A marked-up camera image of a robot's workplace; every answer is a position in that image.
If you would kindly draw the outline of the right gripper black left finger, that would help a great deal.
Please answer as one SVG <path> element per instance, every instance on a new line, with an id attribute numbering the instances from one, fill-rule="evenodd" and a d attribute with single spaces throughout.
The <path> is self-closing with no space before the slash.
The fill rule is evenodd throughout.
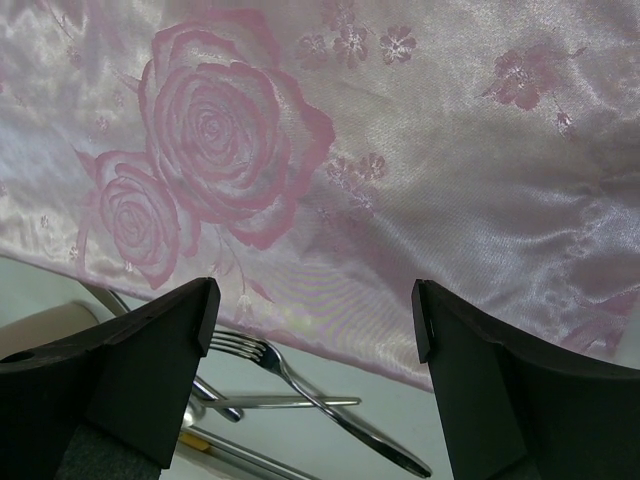
<path id="1" fill-rule="evenodd" d="M 172 462 L 220 290 L 210 277 L 1 358 L 4 479 L 157 479 Z"/>

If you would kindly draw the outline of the pink rose satin cloth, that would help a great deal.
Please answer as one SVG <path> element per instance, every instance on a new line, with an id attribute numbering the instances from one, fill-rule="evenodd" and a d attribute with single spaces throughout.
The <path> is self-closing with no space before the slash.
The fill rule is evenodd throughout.
<path id="1" fill-rule="evenodd" d="M 431 279 L 611 359 L 635 1 L 5 1 L 1 252 L 420 387 Z"/>

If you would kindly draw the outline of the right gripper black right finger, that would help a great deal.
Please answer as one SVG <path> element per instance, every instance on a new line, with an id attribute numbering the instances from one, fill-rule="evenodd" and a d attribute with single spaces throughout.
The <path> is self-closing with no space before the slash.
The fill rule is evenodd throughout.
<path id="1" fill-rule="evenodd" d="M 639 372 L 548 343 L 433 281 L 412 291 L 457 479 L 636 479 Z"/>

